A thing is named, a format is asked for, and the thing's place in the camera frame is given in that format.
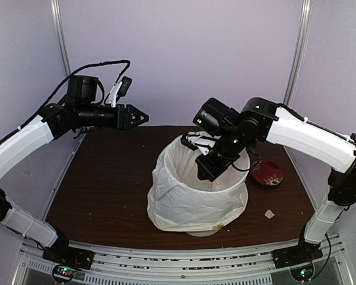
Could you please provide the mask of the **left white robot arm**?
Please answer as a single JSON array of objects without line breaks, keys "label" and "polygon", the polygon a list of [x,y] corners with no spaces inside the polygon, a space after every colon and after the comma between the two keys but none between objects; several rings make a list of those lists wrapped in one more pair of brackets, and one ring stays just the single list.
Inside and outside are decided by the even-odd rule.
[{"label": "left white robot arm", "polygon": [[[129,130],[148,122],[146,113],[129,104],[118,104],[126,95],[132,80],[123,77],[115,83],[108,96],[96,102],[96,92],[102,88],[97,77],[73,75],[62,103],[40,108],[35,117],[0,143],[0,180],[19,162],[44,145],[69,131],[79,128],[112,128]],[[34,240],[61,264],[69,263],[74,252],[63,234],[45,221],[13,204],[0,188],[0,224],[21,236]]]}]

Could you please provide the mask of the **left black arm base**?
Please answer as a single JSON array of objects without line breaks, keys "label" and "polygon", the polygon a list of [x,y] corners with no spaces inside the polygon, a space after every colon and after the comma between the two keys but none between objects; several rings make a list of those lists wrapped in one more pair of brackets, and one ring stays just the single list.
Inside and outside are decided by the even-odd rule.
[{"label": "left black arm base", "polygon": [[42,258],[73,269],[89,270],[93,263],[94,252],[71,247],[69,239],[59,229],[56,229],[56,234],[57,239],[53,245],[43,248]]}]

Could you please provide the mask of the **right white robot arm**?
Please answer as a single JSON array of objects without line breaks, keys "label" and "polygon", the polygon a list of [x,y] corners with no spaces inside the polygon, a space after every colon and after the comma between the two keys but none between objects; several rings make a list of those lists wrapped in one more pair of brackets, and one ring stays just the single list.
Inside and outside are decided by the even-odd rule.
[{"label": "right white robot arm", "polygon": [[195,142],[199,180],[214,181],[255,142],[292,148],[331,168],[328,192],[306,223],[292,256],[306,261],[345,208],[356,203],[356,134],[342,135],[309,121],[282,103],[254,97],[238,112],[215,98],[208,99],[193,123],[212,136]]}]

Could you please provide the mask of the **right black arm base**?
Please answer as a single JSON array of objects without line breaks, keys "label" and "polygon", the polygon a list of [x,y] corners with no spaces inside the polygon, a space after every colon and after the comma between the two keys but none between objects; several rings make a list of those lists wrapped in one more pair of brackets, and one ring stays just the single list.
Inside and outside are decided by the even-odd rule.
[{"label": "right black arm base", "polygon": [[306,242],[304,231],[301,232],[296,245],[272,251],[272,259],[276,269],[312,262],[322,256],[320,243]]}]

